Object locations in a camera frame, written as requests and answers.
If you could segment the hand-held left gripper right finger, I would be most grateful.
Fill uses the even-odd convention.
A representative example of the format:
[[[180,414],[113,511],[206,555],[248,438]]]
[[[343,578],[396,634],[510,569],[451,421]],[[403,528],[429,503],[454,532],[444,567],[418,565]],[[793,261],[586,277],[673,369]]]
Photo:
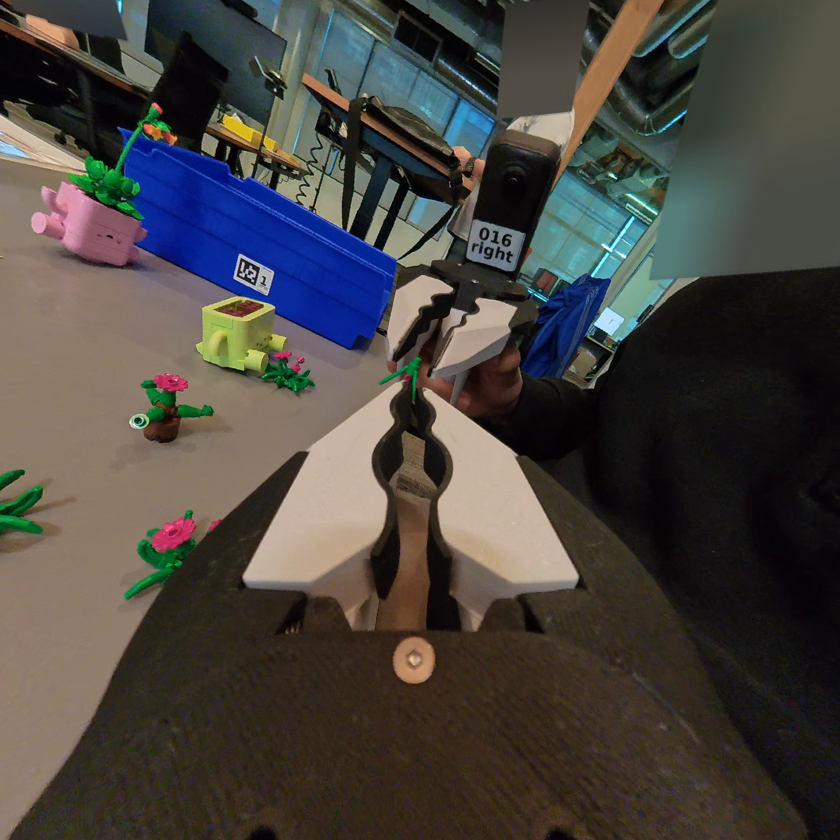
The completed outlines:
[[[436,489],[428,629],[475,631],[495,601],[577,587],[580,574],[508,446],[429,390],[416,394],[415,427]]]

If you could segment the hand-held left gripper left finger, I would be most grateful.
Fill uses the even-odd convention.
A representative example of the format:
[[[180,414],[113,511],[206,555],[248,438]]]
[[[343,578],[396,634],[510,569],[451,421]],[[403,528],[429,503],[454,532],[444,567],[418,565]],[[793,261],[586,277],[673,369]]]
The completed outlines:
[[[355,630],[375,628],[400,559],[396,474],[411,386],[391,384],[304,454],[248,564],[248,588],[336,600]]]

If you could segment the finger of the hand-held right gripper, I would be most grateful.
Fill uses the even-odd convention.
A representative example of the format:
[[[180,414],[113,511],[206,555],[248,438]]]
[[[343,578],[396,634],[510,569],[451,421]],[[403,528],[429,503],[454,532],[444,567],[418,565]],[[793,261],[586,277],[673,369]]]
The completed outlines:
[[[472,311],[453,310],[440,323],[428,377],[453,381],[501,352],[517,307],[479,298]]]
[[[395,291],[387,326],[387,360],[411,360],[451,312],[458,280],[422,275]]]

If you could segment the green three-pronged toy stem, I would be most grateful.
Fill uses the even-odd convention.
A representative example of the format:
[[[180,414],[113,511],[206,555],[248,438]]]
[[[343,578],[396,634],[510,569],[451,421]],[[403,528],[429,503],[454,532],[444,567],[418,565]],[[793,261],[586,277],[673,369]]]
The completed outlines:
[[[391,394],[390,408],[401,412],[413,408],[417,399],[418,378],[421,372],[423,359],[419,354],[414,355],[411,360],[395,368],[393,372],[379,381],[379,386],[398,384],[397,390]],[[405,373],[411,374],[413,380],[403,382]]]

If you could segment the person's right hand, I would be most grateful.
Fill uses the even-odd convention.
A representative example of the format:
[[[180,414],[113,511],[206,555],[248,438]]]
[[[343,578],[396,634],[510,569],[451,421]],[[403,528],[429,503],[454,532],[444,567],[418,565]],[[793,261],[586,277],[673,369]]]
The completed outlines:
[[[432,379],[429,365],[433,359],[438,335],[426,341],[422,349],[408,356],[411,361],[418,356],[422,362],[417,385],[438,395],[444,402],[452,402],[454,383]],[[483,361],[469,371],[458,399],[453,405],[478,424],[493,430],[506,428],[517,407],[522,391],[521,356],[514,340],[507,342],[496,356]]]

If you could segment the blue plastic bin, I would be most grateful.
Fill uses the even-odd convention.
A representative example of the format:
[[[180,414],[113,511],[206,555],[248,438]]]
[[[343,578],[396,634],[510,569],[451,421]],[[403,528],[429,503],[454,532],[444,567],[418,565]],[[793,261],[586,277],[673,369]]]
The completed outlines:
[[[124,164],[153,255],[344,348],[371,340],[396,260],[252,178],[140,136]]]

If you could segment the green toy plant pink flowers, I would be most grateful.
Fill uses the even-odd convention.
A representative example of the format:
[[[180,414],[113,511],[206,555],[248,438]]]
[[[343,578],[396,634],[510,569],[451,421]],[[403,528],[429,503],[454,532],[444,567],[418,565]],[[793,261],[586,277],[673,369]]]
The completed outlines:
[[[152,568],[152,572],[130,587],[123,594],[123,599],[129,601],[150,588],[163,586],[182,567],[197,544],[193,510],[186,510],[179,518],[147,531],[145,538],[138,543],[137,554]]]
[[[274,382],[279,389],[288,389],[294,393],[305,391],[315,386],[310,370],[303,370],[305,363],[304,356],[293,357],[290,351],[269,353],[269,363],[260,379]]]

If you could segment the wooden beam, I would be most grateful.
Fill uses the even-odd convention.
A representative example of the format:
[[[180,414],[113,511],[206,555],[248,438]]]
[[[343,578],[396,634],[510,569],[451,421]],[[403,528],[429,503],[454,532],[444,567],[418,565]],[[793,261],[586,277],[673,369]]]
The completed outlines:
[[[562,154],[555,183],[571,161],[585,132],[592,125],[662,4],[662,1],[625,1],[617,13],[574,94],[573,132]]]

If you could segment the toy cactus pink flower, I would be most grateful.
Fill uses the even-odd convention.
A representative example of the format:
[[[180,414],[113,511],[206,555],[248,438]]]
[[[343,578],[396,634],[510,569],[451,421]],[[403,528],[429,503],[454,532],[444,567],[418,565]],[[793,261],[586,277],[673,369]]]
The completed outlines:
[[[144,413],[136,413],[129,419],[132,429],[143,431],[146,439],[161,444],[176,440],[183,418],[211,417],[214,409],[210,405],[200,408],[177,403],[178,393],[188,388],[187,379],[178,374],[163,373],[140,386],[147,395],[151,407]]]

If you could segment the lime green toy pot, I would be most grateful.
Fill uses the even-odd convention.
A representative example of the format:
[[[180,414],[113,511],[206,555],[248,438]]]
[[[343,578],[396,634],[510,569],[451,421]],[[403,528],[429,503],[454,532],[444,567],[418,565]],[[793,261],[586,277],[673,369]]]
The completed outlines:
[[[263,301],[231,297],[203,307],[202,317],[196,350],[211,364],[263,374],[268,354],[287,346],[287,338],[274,333],[275,308]]]

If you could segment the person's black jacket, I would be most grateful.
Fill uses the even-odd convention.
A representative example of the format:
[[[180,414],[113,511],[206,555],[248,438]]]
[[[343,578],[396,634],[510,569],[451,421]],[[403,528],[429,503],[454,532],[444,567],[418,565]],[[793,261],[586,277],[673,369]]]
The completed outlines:
[[[838,838],[838,315],[836,267],[694,280],[552,467],[665,590],[813,838]]]

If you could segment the green leafy toy plant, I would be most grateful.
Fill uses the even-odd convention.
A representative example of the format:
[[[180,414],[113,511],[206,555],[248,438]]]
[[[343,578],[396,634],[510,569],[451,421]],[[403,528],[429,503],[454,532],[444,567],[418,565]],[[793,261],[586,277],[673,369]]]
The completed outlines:
[[[27,519],[28,512],[40,502],[43,493],[42,486],[34,486],[14,500],[2,501],[1,533],[21,532],[32,535],[43,533],[42,526]]]

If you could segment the black office chair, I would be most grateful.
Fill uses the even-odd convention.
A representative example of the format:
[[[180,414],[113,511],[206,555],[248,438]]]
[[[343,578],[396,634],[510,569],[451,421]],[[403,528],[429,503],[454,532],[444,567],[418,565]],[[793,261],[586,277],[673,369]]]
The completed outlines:
[[[201,153],[206,127],[228,80],[228,69],[183,30],[156,83],[142,135]]]

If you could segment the pink toy pot with plant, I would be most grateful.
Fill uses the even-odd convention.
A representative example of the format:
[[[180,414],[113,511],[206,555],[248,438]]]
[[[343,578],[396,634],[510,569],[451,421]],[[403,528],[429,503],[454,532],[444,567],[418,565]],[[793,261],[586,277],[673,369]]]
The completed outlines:
[[[33,231],[58,240],[71,253],[92,263],[122,267],[137,261],[137,244],[148,234],[135,203],[141,185],[123,168],[142,134],[169,145],[177,141],[162,115],[163,108],[153,101],[113,167],[88,156],[83,174],[69,173],[68,182],[61,183],[57,191],[43,186],[40,194],[49,214],[35,213],[31,217]]]

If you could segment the black television screen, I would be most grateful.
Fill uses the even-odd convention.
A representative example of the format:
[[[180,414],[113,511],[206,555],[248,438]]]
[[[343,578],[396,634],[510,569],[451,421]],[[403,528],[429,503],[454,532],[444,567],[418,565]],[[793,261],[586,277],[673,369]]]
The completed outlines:
[[[267,69],[280,71],[286,40],[225,2],[149,1],[144,40],[148,55],[166,65],[183,30],[228,69],[226,103],[265,125],[275,99],[249,62],[258,56]]]

